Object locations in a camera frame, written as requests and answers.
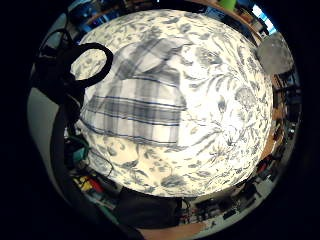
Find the red object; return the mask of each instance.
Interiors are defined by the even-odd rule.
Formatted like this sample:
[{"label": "red object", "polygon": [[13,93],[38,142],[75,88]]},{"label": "red object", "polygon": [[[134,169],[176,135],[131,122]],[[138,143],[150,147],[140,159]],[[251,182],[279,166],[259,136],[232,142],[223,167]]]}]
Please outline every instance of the red object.
[{"label": "red object", "polygon": [[102,189],[102,187],[100,186],[100,184],[99,183],[97,183],[95,180],[93,180],[93,179],[89,179],[89,183],[91,184],[91,186],[92,186],[92,188],[94,189],[94,190],[96,190],[97,192],[99,192],[99,193],[103,193],[103,189]]}]

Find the plaid cloth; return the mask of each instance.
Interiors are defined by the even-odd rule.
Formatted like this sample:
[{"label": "plaid cloth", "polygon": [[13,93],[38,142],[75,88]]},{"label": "plaid cloth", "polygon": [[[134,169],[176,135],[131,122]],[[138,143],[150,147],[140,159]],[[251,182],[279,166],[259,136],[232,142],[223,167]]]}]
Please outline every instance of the plaid cloth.
[{"label": "plaid cloth", "polygon": [[179,72],[167,61],[185,44],[189,40],[152,39],[120,49],[80,120],[99,134],[175,146],[186,101],[179,90]]}]

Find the folded cloth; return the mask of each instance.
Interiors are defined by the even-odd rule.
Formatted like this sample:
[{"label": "folded cloth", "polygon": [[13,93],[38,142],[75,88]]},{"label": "folded cloth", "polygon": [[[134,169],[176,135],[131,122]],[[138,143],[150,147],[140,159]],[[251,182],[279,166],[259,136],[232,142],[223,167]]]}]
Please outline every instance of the folded cloth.
[{"label": "folded cloth", "polygon": [[186,101],[179,90],[179,72],[167,65],[184,38],[132,43],[115,53],[110,76],[81,113],[81,121],[99,134],[140,143],[175,146]]}]

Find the blue floral pattern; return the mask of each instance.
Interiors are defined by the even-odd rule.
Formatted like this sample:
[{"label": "blue floral pattern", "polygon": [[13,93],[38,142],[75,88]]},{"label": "blue floral pattern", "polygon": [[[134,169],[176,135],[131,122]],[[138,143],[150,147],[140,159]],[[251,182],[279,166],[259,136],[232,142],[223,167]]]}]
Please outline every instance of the blue floral pattern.
[{"label": "blue floral pattern", "polygon": [[[187,104],[177,147],[98,135],[77,124],[92,148],[88,160],[96,171],[142,193],[194,197],[243,181],[260,159],[271,126],[272,87],[256,47],[221,22],[176,10],[120,17],[95,28],[81,43],[99,42],[116,53],[134,42],[173,36],[192,42],[167,63],[180,73]],[[72,66],[77,79],[92,76],[103,65],[103,53],[88,52]],[[84,104],[107,84],[106,78],[89,87]]]}]

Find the floral fabric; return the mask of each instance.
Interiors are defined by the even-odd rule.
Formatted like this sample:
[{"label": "floral fabric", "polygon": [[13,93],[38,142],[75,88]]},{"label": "floral fabric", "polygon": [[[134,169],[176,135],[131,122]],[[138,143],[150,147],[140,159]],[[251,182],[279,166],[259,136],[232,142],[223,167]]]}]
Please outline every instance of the floral fabric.
[{"label": "floral fabric", "polygon": [[[176,10],[120,17],[89,32],[81,43],[99,42],[116,53],[131,43],[172,37],[192,43],[167,62],[179,72],[179,90],[186,101],[177,146],[97,134],[79,121],[92,148],[87,160],[113,181],[150,195],[218,192],[249,177],[270,130],[271,79],[256,57],[256,47],[223,23]],[[72,72],[77,79],[87,78],[99,71],[103,58],[99,51],[88,51]],[[85,104],[108,89],[107,80],[86,90]]]}]

